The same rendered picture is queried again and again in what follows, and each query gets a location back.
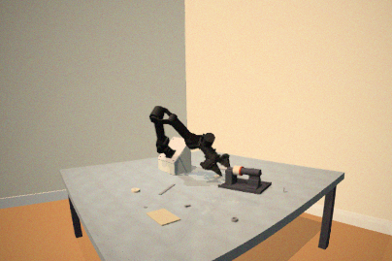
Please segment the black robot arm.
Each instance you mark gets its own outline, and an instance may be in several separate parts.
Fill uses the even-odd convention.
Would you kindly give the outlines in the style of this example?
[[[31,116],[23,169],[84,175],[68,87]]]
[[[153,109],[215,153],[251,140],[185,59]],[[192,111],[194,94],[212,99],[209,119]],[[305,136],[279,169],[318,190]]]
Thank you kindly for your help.
[[[169,116],[168,119],[163,119],[164,113]],[[165,153],[167,158],[172,158],[174,153],[176,152],[174,149],[171,149],[169,144],[169,138],[164,134],[163,124],[171,125],[184,139],[186,146],[191,149],[202,150],[203,153],[206,153],[215,140],[215,135],[213,133],[207,133],[203,135],[196,135],[191,133],[178,119],[175,114],[172,114],[168,109],[163,108],[161,106],[156,106],[152,113],[149,116],[151,122],[155,125],[156,135],[157,135],[157,152]]]

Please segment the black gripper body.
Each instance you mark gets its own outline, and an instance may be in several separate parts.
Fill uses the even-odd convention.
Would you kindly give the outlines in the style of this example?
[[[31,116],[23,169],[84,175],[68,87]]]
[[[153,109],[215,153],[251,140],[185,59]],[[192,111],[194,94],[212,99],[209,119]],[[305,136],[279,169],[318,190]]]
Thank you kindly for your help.
[[[226,158],[229,157],[228,153],[223,153],[222,156],[220,156],[221,154],[218,154],[216,149],[210,148],[208,151],[206,151],[205,157],[208,157],[208,160],[203,164],[204,170],[208,170],[209,167],[215,162],[221,164]]]

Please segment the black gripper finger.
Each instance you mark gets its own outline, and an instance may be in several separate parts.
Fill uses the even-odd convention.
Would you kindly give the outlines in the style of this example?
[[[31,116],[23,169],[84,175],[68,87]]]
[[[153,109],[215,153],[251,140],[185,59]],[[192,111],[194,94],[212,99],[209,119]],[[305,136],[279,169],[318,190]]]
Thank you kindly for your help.
[[[220,165],[223,167],[231,167],[229,163],[229,157],[226,158]]]
[[[222,176],[220,169],[217,166],[217,162],[213,163],[207,171],[213,170],[215,173],[217,173],[219,176]]]

